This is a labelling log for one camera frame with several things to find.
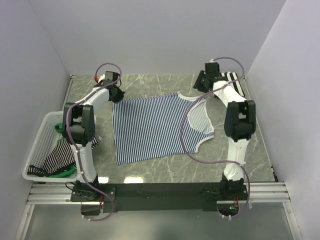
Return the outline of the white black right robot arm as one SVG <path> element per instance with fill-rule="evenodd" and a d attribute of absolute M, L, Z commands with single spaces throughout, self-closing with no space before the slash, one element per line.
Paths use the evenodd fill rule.
<path fill-rule="evenodd" d="M 228 137 L 228 154 L 219 187 L 221 197 L 226 200 L 245 190 L 246 150 L 256 131 L 256 104 L 234 88 L 238 79 L 236 74 L 221 73 L 220 65 L 211 60 L 204 65 L 193 86 L 202 93 L 212 91 L 226 107 L 224 132 Z"/>

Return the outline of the blue white striped tank top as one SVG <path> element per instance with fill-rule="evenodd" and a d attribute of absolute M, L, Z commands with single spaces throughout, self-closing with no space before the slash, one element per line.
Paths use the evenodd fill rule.
<path fill-rule="evenodd" d="M 180 92 L 115 103 L 112 127 L 117 164 L 197 153 L 215 135 L 206 103 L 204 98 Z"/>

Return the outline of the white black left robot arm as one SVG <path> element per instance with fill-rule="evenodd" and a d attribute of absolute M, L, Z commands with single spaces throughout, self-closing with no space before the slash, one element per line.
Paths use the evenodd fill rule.
<path fill-rule="evenodd" d="M 88 201 L 94 201 L 100 195 L 92 155 L 96 113 L 107 102 L 116 103 L 123 99 L 124 92 L 117 86 L 121 77 L 121 73 L 113 71 L 106 71 L 101 80 L 96 76 L 96 84 L 87 95 L 76 102 L 67 102 L 63 108 L 62 136 L 71 145 L 74 154 L 76 186 Z"/>

